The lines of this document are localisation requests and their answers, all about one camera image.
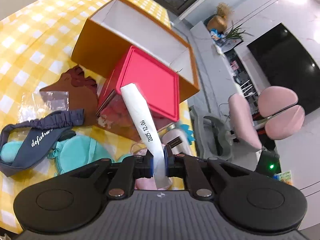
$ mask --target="brown cutout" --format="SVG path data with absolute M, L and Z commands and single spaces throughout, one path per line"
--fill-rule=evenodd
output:
M 62 73 L 59 80 L 42 91 L 69 92 L 69 110 L 84 109 L 84 126 L 96 124 L 98 107 L 97 83 L 90 76 L 85 78 L 79 66 Z

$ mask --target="plastic wrapper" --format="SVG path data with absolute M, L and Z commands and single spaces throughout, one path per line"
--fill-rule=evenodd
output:
M 18 109 L 17 122 L 40 119 L 48 114 L 61 110 L 69 110 L 69 92 L 48 91 L 41 94 L 24 93 Z M 17 129 L 10 133 L 9 141 L 22 141 L 30 128 Z
M 285 172 L 275 174 L 273 178 L 293 186 L 291 171 L 285 171 Z
M 7 234 L 4 234 L 4 236 L 0 236 L 0 240 L 11 240 L 11 238 Z
M 69 110 L 69 92 L 67 91 L 40 91 L 44 103 L 51 111 Z
M 133 83 L 122 87 L 120 90 L 142 142 L 153 155 L 153 177 L 156 187 L 170 186 L 171 181 L 165 174 L 163 147 L 146 100 Z

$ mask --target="blue flower decoration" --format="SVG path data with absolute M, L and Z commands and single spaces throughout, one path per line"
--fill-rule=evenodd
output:
M 187 139 L 188 139 L 188 143 L 189 145 L 192 145 L 192 142 L 195 141 L 194 137 L 193 137 L 193 131 L 189 130 L 189 125 L 187 124 L 182 124 L 180 121 L 175 123 L 175 127 L 178 129 L 181 129 L 185 132 Z

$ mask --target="chair seat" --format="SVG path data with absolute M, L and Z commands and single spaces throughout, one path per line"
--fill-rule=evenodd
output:
M 266 134 L 273 140 L 285 139 L 300 130 L 304 117 L 305 112 L 302 106 L 290 107 L 267 121 Z
M 239 140 L 249 144 L 255 152 L 262 148 L 257 131 L 253 127 L 248 101 L 239 94 L 229 97 L 230 120 Z
M 297 94 L 289 88 L 271 86 L 261 92 L 258 108 L 261 116 L 268 117 L 294 106 L 298 102 Z

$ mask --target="television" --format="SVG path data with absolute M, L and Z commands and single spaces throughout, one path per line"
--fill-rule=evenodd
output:
M 294 35 L 279 24 L 247 45 L 271 86 L 297 93 L 306 114 L 320 107 L 320 69 Z

